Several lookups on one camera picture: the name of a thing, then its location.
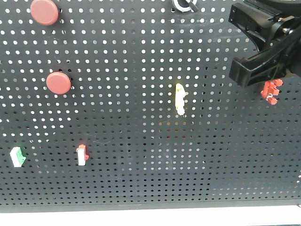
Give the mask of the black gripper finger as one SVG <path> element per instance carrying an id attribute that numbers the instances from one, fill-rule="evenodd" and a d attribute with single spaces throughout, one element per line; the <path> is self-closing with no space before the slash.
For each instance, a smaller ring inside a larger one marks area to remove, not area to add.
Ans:
<path id="1" fill-rule="evenodd" d="M 235 3 L 229 15 L 229 22 L 240 29 L 258 51 L 269 47 L 274 19 L 275 9 L 262 2 Z"/>
<path id="2" fill-rule="evenodd" d="M 294 30 L 250 58 L 234 58 L 229 77 L 246 88 L 260 82 L 301 75 L 301 32 Z"/>

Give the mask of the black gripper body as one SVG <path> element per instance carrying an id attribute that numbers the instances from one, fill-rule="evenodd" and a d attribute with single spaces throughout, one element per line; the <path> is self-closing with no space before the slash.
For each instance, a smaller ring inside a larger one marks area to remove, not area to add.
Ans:
<path id="1" fill-rule="evenodd" d="M 244 2 L 262 2 L 275 9 L 275 23 L 272 26 L 269 46 L 273 46 L 275 42 L 282 40 L 294 30 L 301 31 L 301 2 L 299 0 L 245 0 Z"/>

